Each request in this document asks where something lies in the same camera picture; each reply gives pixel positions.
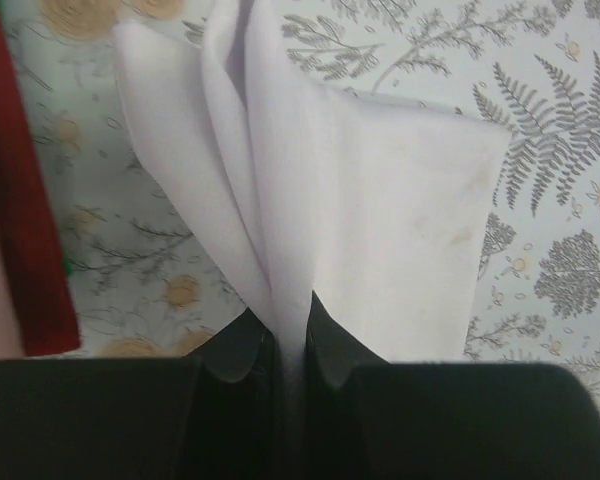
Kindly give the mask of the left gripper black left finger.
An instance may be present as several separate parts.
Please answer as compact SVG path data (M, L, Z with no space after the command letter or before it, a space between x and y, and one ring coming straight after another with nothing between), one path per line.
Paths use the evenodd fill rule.
M275 375L251 312L183 357L0 361L0 479L267 479Z

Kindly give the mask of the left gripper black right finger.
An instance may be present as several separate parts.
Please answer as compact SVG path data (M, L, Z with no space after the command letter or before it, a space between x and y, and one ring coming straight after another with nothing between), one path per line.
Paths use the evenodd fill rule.
M559 366L390 363L319 300L306 340L311 479L600 479L600 415Z

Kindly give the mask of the white t shirt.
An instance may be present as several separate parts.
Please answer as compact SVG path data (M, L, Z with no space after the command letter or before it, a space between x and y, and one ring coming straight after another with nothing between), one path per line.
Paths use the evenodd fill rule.
M461 358L504 128L319 84L270 1L219 1L195 47L114 30L133 149L239 297L304 347L310 304L389 361Z

